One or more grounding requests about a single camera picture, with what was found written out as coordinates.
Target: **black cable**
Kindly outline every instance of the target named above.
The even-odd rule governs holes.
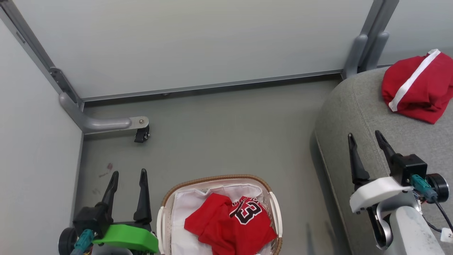
[[[439,202],[437,201],[437,199],[434,201],[437,205],[437,208],[439,208],[440,212],[442,213],[443,217],[445,218],[445,220],[447,221],[447,224],[449,226],[449,228],[453,231],[453,225],[452,223],[450,222],[450,219],[448,218],[447,214],[445,213],[445,211],[443,210],[442,206],[440,206]]]
[[[431,224],[431,223],[424,217],[424,215],[422,215],[422,216],[423,216],[423,218],[425,219],[426,223],[428,224],[428,226],[429,226],[430,228],[432,228],[433,230],[435,230],[435,231],[437,231],[437,232],[442,233],[442,230],[438,229],[438,228],[435,227],[433,224]]]

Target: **red jersey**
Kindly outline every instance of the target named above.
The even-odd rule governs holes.
[[[243,196],[232,203],[216,193],[186,219],[184,228],[210,245],[214,255],[255,255],[277,237],[258,200]]]

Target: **red shirt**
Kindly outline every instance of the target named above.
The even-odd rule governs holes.
[[[396,62],[384,74],[382,97],[394,112],[436,123],[453,98],[453,60],[432,50]]]
[[[184,228],[211,245],[214,255],[255,255],[277,237],[266,209],[255,198],[232,203],[211,194],[185,221]]]

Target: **black wheel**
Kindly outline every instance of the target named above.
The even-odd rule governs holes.
[[[442,175],[438,173],[427,174],[426,180],[437,193],[437,201],[440,203],[447,201],[450,190],[448,188],[447,181],[442,177]]]
[[[65,228],[61,232],[58,240],[58,253],[60,255],[70,255],[77,242],[77,233],[75,228]]]
[[[149,126],[144,128],[137,129],[137,133],[135,134],[135,141],[139,143],[144,143],[149,138]]]

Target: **white wall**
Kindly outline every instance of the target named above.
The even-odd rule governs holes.
[[[378,64],[439,49],[453,57],[453,1],[400,0],[387,25],[390,38]]]
[[[71,222],[82,132],[1,20],[0,45],[0,254],[56,255]]]
[[[372,0],[14,0],[81,98],[342,69]]]

